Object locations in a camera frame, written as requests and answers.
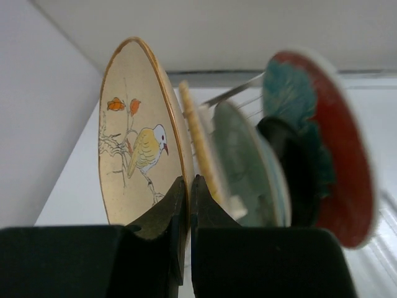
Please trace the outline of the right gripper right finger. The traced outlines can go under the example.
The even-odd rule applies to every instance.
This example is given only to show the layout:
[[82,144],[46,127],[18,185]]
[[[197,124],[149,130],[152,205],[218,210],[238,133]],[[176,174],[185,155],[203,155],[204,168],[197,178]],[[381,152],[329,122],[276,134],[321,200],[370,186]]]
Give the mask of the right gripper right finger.
[[238,224],[212,198],[203,176],[192,184],[191,270],[195,297],[243,297]]

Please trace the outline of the round wooden plate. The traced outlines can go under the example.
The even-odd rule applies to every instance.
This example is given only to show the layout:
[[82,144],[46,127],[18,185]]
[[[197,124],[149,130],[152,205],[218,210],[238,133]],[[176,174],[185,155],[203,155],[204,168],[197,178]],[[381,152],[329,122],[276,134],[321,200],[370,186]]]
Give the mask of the round wooden plate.
[[148,44],[124,40],[100,90],[99,180],[107,220],[126,225],[194,180],[192,145],[168,75]]

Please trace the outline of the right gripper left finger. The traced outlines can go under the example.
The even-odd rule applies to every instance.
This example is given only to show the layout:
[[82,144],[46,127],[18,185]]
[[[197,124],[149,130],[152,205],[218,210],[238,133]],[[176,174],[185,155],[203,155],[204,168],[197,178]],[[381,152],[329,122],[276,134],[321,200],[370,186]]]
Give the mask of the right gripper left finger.
[[143,243],[143,268],[155,281],[178,286],[184,282],[186,247],[186,183],[179,176],[166,195],[143,215],[126,225]]

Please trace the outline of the light green flower bowl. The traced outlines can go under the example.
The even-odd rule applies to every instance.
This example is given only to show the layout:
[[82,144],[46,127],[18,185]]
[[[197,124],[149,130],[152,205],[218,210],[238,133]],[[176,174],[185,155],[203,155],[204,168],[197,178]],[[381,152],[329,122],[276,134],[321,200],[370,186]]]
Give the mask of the light green flower bowl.
[[216,105],[213,144],[243,227],[289,227],[292,206],[287,180],[269,142],[229,101]]

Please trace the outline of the woven bamboo square tray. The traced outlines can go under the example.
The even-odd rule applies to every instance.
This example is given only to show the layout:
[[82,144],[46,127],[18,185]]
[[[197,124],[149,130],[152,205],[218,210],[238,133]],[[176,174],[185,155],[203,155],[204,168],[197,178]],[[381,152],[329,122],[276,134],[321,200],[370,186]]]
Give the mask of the woven bamboo square tray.
[[212,133],[215,128],[212,124],[209,105],[196,105],[189,91],[187,81],[179,83],[179,94],[182,99],[184,117],[189,126],[196,159],[208,190],[214,201],[228,215],[234,220],[239,220],[248,214],[248,210],[239,196],[232,195],[226,181],[225,172],[212,143]]

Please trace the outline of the red and teal floral plate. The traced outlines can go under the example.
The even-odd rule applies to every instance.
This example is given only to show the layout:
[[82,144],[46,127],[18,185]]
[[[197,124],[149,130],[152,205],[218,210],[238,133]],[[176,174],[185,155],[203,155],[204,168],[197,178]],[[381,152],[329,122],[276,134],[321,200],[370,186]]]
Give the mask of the red and teal floral plate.
[[320,54],[278,51],[262,79],[266,116],[285,121],[313,162],[320,196],[316,226],[342,246],[365,246],[378,223],[380,187],[372,151],[337,71]]

